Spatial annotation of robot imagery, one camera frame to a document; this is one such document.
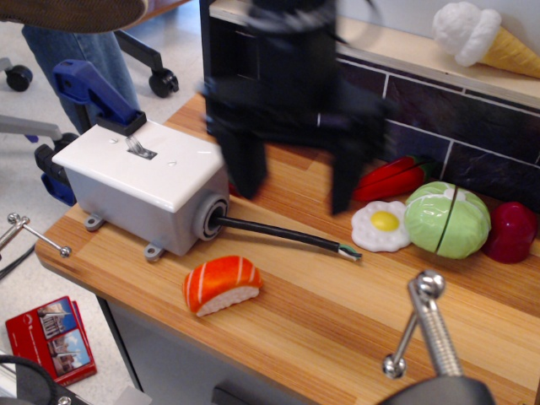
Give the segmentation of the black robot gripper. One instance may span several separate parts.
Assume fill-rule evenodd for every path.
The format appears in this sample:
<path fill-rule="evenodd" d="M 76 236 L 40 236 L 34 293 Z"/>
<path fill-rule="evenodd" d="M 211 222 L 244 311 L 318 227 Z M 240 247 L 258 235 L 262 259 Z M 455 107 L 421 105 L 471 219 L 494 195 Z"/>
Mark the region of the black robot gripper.
<path fill-rule="evenodd" d="M 391 106 L 340 72 L 329 27 L 255 34 L 255 78 L 210 77 L 203 94 L 236 191 L 257 196 L 267 179 L 265 142 L 332 153 L 332 215 L 348 209 L 363 168 L 384 143 Z"/>

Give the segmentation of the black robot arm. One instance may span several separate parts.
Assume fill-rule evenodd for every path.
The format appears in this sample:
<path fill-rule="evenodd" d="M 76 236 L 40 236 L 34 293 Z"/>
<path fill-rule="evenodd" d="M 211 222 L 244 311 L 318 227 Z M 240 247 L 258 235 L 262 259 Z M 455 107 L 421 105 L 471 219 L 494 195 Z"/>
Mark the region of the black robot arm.
<path fill-rule="evenodd" d="M 207 128 L 241 196 L 253 198 L 266 178 L 267 143 L 323 149 L 333 157 L 332 212 L 342 213 L 384 148 L 392 106 L 342 75 L 336 19 L 333 1 L 255 1 L 246 27 L 258 46 L 257 78 L 205 82 Z"/>

